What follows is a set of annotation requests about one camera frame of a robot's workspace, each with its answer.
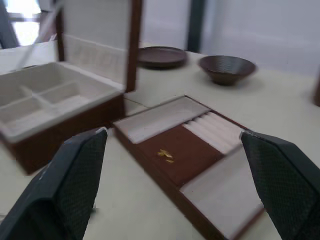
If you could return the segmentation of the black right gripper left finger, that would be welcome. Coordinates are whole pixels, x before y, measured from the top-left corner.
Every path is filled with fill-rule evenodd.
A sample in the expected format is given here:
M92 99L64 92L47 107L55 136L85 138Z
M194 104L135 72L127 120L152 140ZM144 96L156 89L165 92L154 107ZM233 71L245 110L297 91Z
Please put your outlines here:
M66 140L0 224L2 240L81 240L97 197L108 129Z

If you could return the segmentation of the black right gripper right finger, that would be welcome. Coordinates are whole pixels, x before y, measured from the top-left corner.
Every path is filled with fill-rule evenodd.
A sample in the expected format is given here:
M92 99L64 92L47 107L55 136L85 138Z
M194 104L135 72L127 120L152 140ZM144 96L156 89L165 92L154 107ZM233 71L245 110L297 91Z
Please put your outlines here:
M320 170L292 142L240 134L257 194L283 240L320 238Z

